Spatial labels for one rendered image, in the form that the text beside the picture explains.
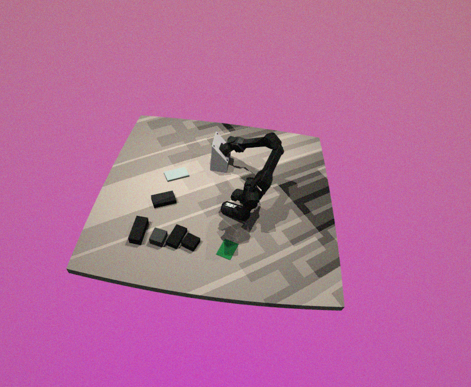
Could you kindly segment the green block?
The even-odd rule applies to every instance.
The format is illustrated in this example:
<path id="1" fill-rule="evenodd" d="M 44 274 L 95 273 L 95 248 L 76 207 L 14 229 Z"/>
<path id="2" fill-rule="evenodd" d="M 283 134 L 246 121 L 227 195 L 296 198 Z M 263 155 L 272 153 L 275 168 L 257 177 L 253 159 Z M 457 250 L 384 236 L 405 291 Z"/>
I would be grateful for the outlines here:
<path id="1" fill-rule="evenodd" d="M 228 239 L 224 239 L 221 246 L 219 247 L 217 255 L 230 260 L 237 246 L 238 246 L 237 243 L 229 241 Z"/>

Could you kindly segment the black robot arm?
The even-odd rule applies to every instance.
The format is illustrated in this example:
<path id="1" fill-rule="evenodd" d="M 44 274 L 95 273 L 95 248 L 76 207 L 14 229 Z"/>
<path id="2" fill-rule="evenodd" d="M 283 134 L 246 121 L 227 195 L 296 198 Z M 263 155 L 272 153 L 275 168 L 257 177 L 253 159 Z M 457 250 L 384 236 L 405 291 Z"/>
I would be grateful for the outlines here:
<path id="1" fill-rule="evenodd" d="M 255 148 L 266 146 L 272 149 L 264 168 L 256 174 L 256 176 L 246 178 L 244 190 L 235 189 L 231 194 L 231 200 L 243 201 L 241 194 L 244 194 L 244 206 L 247 209 L 255 209 L 257 203 L 260 202 L 259 196 L 262 197 L 272 184 L 272 174 L 276 168 L 282 154 L 284 153 L 282 141 L 274 132 L 267 133 L 264 137 L 244 139 L 242 137 L 228 137 L 225 144 L 221 143 L 219 150 L 224 156 L 231 151 L 243 153 L 246 148 Z M 262 190 L 260 190 L 258 187 Z"/>

